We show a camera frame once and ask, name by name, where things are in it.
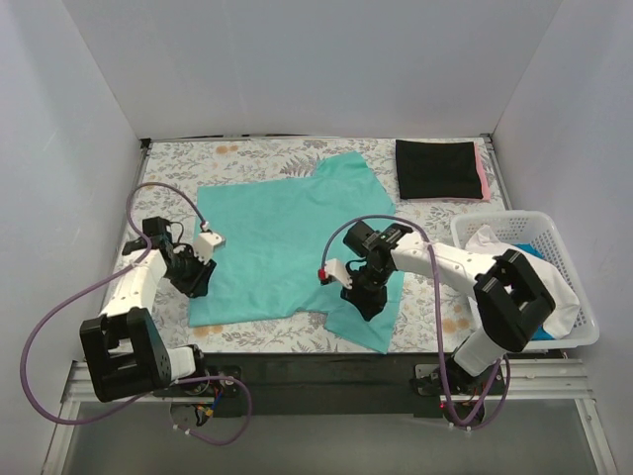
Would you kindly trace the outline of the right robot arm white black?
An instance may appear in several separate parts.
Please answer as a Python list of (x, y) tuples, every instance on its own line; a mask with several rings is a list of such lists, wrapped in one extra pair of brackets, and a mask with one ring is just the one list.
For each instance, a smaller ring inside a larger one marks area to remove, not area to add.
[(522, 351), (556, 308), (527, 257), (517, 250), (489, 255), (433, 244), (422, 229), (406, 220), (382, 231), (357, 221), (343, 242), (359, 266), (327, 260), (319, 279), (323, 284), (338, 282), (341, 298), (365, 321), (386, 307), (387, 284), (395, 272), (445, 283), (476, 302), (480, 328), (450, 355), (441, 357), (435, 370), (415, 380), (421, 395), (466, 394), (475, 387), (486, 388), (499, 378), (497, 363), (509, 353)]

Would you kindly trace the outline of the teal t shirt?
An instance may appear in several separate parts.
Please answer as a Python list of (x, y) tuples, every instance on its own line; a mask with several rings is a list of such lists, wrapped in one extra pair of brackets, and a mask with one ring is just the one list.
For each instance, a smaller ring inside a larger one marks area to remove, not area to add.
[(317, 279), (321, 257), (354, 258), (332, 233), (367, 216), (385, 228), (395, 211), (364, 157), (349, 152), (323, 160), (304, 178), (202, 187), (197, 202), (212, 228), (226, 240), (214, 256), (207, 296), (191, 300), (191, 327), (288, 318), (298, 311), (326, 316), (325, 328), (384, 353), (399, 316), (404, 277), (388, 282), (385, 309), (366, 322), (340, 297), (340, 286)]

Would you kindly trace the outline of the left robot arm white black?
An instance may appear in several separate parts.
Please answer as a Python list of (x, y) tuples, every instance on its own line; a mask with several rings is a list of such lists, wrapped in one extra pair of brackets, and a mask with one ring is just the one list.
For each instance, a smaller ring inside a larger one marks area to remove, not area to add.
[(225, 239), (203, 226), (193, 243), (173, 240), (171, 223), (142, 221), (143, 236), (123, 249), (133, 268), (121, 277), (100, 315), (79, 331), (97, 398), (112, 402), (167, 388), (206, 373), (195, 344), (167, 348), (151, 316), (161, 280), (182, 295), (205, 297), (217, 264), (214, 251)]

